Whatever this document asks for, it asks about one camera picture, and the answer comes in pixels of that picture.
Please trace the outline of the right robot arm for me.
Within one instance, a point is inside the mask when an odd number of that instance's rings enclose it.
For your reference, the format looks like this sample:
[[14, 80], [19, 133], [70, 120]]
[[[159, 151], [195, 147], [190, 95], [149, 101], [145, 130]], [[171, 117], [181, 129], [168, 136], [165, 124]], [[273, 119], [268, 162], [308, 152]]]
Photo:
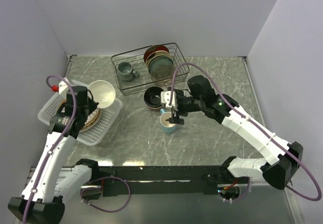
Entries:
[[283, 190], [299, 169], [303, 146], [289, 143], [270, 132], [252, 118], [242, 106], [228, 95], [216, 94], [208, 79], [194, 76], [187, 82], [190, 96], [182, 90], [163, 91], [161, 102], [172, 112], [167, 120], [184, 124], [184, 117], [201, 111], [205, 116], [231, 129], [252, 145], [261, 158], [243, 159], [231, 156], [221, 165], [221, 178], [232, 183], [241, 177], [264, 179], [272, 187]]

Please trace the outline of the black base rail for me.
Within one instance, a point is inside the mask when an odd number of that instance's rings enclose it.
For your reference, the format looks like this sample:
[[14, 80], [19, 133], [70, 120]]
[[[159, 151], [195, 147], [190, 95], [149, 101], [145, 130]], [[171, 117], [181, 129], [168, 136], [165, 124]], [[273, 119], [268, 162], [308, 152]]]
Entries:
[[98, 178], [86, 185], [99, 186], [104, 197], [136, 194], [202, 193], [216, 195], [218, 188], [246, 184], [222, 166], [102, 166]]

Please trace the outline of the teal plate in rack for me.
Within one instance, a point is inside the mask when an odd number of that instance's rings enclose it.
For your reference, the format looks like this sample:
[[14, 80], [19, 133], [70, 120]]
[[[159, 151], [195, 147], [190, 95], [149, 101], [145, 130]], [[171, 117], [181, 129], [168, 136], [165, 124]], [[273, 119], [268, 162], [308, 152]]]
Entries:
[[162, 66], [174, 66], [172, 59], [168, 57], [160, 57], [153, 60], [148, 67], [150, 75], [153, 70], [156, 70], [157, 68]]

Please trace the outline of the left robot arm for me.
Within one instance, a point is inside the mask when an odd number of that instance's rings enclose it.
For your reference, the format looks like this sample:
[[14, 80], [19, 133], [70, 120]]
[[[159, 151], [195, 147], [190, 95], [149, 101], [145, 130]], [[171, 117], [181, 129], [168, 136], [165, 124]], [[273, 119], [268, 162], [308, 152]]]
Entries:
[[81, 186], [99, 181], [98, 163], [90, 159], [79, 160], [64, 180], [57, 181], [80, 130], [96, 107], [87, 87], [72, 86], [67, 91], [65, 111], [58, 111], [50, 120], [45, 148], [32, 178], [21, 196], [9, 201], [8, 209], [22, 223], [60, 223], [65, 205]]

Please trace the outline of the white plastic bin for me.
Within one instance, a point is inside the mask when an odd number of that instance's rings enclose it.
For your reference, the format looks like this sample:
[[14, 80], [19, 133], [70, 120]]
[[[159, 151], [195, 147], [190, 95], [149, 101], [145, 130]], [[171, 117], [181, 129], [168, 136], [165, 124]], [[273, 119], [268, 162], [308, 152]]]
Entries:
[[[71, 80], [70, 83], [73, 87], [84, 86], [88, 89], [89, 86], [76, 80]], [[91, 91], [88, 92], [88, 96], [93, 96]], [[61, 96], [58, 93], [54, 93], [54, 95], [45, 103], [45, 105], [39, 111], [37, 116], [38, 119], [44, 124], [49, 125], [51, 118], [56, 115], [57, 111], [59, 110], [59, 107], [64, 103], [65, 100], [66, 95]], [[122, 108], [122, 105], [122, 102], [116, 98], [114, 103], [110, 107], [103, 109], [100, 108], [101, 115], [98, 122], [89, 130], [81, 133], [79, 132], [76, 140], [88, 146], [98, 144], [103, 139], [104, 135], [107, 133], [108, 129], [111, 127], [111, 125], [117, 118]]]

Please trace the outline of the black brown bowl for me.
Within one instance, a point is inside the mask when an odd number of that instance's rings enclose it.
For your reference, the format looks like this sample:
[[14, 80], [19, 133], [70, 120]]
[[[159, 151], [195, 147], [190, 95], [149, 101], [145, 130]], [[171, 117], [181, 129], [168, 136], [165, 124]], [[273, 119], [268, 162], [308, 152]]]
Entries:
[[145, 104], [150, 104], [150, 105], [161, 105], [160, 102], [160, 94], [163, 91], [162, 88], [160, 87], [149, 87], [145, 93], [144, 93], [144, 102]]

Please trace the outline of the white bottom plate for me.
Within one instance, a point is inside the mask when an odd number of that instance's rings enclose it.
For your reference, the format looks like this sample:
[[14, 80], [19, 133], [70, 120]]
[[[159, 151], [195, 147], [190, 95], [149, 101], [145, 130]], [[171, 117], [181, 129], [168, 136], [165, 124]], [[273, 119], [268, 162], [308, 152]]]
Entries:
[[97, 108], [96, 110], [94, 110], [87, 118], [87, 121], [85, 122], [84, 127], [80, 130], [81, 132], [85, 132], [87, 130], [89, 130], [90, 128], [92, 128], [99, 120], [101, 115], [101, 109]]

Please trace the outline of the grey green mug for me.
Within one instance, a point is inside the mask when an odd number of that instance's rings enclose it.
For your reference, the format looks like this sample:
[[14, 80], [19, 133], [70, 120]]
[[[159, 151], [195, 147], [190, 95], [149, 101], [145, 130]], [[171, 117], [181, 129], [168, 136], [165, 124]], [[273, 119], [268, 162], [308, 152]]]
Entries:
[[130, 82], [140, 77], [140, 73], [135, 71], [132, 65], [128, 62], [121, 62], [117, 66], [117, 75], [119, 76], [120, 80], [125, 82]]

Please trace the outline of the clear pink glass plate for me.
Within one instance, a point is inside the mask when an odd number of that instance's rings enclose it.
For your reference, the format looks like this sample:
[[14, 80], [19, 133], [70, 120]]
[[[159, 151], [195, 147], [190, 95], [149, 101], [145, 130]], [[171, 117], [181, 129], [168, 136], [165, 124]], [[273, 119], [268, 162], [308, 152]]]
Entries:
[[175, 72], [174, 66], [162, 66], [151, 72], [152, 81], [159, 81], [172, 78]]

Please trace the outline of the cream plate in rack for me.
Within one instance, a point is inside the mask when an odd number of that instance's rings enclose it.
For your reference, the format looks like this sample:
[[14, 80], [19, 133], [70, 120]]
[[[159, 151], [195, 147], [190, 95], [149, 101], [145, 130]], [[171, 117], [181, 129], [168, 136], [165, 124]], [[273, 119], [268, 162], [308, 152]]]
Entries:
[[170, 53], [167, 52], [167, 51], [164, 51], [164, 50], [158, 50], [158, 51], [155, 51], [153, 52], [152, 54], [150, 54], [145, 63], [146, 63], [146, 66], [149, 67], [149, 65], [152, 63], [153, 60], [157, 59], [157, 58], [160, 58], [160, 57], [168, 57], [170, 58]]

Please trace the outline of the white top bowl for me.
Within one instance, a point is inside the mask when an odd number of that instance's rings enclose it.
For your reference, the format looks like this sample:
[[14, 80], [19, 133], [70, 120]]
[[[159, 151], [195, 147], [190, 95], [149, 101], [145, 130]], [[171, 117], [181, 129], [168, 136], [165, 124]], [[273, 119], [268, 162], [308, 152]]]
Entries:
[[88, 89], [91, 91], [94, 101], [98, 103], [98, 108], [108, 108], [116, 99], [116, 91], [113, 85], [107, 81], [94, 81], [89, 84]]

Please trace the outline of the red plate in rack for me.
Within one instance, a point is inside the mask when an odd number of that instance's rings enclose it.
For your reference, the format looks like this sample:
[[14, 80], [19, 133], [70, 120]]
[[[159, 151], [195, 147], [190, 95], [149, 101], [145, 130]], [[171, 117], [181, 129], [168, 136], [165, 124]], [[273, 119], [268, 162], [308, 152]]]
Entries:
[[156, 53], [161, 53], [162, 55], [170, 55], [169, 49], [164, 45], [153, 45], [146, 50], [144, 53], [144, 62], [147, 62], [148, 59], [154, 57]]

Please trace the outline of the light blue mug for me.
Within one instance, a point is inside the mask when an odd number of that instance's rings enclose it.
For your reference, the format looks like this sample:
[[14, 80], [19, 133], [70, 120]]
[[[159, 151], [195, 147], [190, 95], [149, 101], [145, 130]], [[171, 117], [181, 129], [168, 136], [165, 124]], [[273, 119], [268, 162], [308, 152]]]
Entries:
[[161, 124], [162, 130], [167, 133], [173, 133], [176, 130], [177, 125], [170, 123], [168, 121], [169, 118], [172, 117], [172, 113], [170, 111], [166, 111], [165, 109], [160, 109], [160, 119], [159, 122]]

